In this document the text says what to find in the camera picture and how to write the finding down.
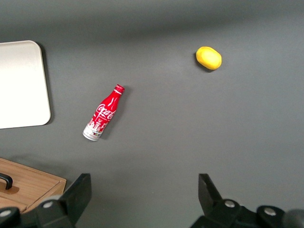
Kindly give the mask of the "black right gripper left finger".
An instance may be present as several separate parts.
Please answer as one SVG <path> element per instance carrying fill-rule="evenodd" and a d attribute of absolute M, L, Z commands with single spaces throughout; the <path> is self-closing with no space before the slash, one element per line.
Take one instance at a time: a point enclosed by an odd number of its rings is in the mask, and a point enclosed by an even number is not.
<path fill-rule="evenodd" d="M 2 228 L 75 228 L 92 197 L 91 175 L 82 173 L 61 196 L 43 200 L 26 213 L 17 207 L 0 209 Z"/>

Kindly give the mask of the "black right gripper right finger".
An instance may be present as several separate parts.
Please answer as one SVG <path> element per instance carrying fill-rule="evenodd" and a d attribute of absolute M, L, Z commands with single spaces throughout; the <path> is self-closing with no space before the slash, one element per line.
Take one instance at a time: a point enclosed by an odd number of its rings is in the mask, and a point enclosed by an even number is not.
<path fill-rule="evenodd" d="M 192 228 L 282 228 L 285 212 L 262 205 L 255 212 L 234 200 L 224 199 L 208 174 L 199 174 L 198 198 L 203 210 Z"/>

